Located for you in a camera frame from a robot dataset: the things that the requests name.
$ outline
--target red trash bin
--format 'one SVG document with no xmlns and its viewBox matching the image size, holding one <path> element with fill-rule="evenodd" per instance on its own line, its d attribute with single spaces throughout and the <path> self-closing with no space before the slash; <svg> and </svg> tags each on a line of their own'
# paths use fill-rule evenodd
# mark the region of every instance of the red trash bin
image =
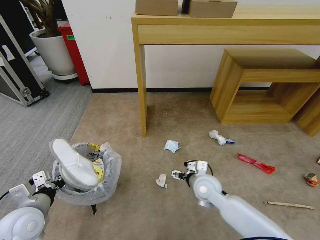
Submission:
<svg viewBox="0 0 320 240">
<path fill-rule="evenodd" d="M 83 64 L 77 43 L 74 39 L 69 22 L 58 27 L 58 30 L 61 32 L 63 39 L 67 45 L 68 52 L 70 54 L 74 68 L 78 74 L 78 78 L 81 85 L 84 86 L 86 83 L 90 84 L 87 71 L 84 67 L 84 64 Z"/>
</svg>

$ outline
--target white plastic bag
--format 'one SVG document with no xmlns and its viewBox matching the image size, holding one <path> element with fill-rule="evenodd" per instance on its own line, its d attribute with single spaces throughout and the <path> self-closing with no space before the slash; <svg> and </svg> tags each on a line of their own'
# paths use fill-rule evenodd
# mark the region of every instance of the white plastic bag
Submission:
<svg viewBox="0 0 320 240">
<path fill-rule="evenodd" d="M 108 200 L 116 191 L 121 169 L 121 156 L 112 150 L 109 143 L 104 143 L 100 147 L 97 144 L 77 143 L 72 147 L 92 162 L 99 158 L 102 159 L 104 164 L 103 180 L 88 192 L 77 192 L 63 187 L 57 192 L 57 197 L 74 205 L 88 206 Z M 55 160 L 52 167 L 52 178 L 55 179 L 58 176 L 60 176 L 59 162 Z"/>
</svg>

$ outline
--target red plastic packaging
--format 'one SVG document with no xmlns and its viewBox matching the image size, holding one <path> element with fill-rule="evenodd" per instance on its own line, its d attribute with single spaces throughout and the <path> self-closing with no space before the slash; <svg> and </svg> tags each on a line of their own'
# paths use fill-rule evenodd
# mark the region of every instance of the red plastic packaging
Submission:
<svg viewBox="0 0 320 240">
<path fill-rule="evenodd" d="M 252 158 L 249 158 L 249 157 L 242 155 L 242 154 L 239 154 L 239 153 L 238 153 L 238 158 L 243 162 L 253 164 L 254 166 L 261 169 L 262 171 L 264 171 L 267 174 L 273 173 L 276 170 L 276 168 L 273 166 L 269 166 L 269 165 L 266 165 L 262 162 L 258 162 Z"/>
</svg>

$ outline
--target potted plant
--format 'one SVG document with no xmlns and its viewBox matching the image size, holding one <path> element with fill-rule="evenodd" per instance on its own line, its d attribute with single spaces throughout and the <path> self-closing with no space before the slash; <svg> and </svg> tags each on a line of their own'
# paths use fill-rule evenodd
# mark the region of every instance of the potted plant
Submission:
<svg viewBox="0 0 320 240">
<path fill-rule="evenodd" d="M 66 44 L 57 29 L 55 17 L 56 0 L 20 0 L 25 7 L 31 9 L 41 19 L 44 29 L 30 33 L 53 78 L 67 80 L 77 77 Z"/>
</svg>

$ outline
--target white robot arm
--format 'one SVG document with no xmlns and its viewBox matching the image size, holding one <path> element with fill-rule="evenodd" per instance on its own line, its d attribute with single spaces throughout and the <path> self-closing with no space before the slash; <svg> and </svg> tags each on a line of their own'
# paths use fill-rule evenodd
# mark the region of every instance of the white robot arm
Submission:
<svg viewBox="0 0 320 240">
<path fill-rule="evenodd" d="M 31 185 L 36 186 L 33 193 Z M 35 240 L 42 239 L 46 227 L 46 217 L 53 203 L 56 191 L 64 186 L 63 179 L 47 181 L 44 171 L 33 175 L 28 183 L 9 190 L 10 196 L 18 204 L 18 209 L 0 220 L 0 239 Z"/>
<path fill-rule="evenodd" d="M 188 169 L 186 174 L 174 170 L 172 177 L 185 179 L 199 200 L 198 204 L 218 208 L 221 217 L 244 238 L 269 237 L 292 240 L 277 224 L 242 198 L 226 194 L 219 180 L 206 174 L 207 162 L 189 161 L 185 166 Z"/>
</svg>

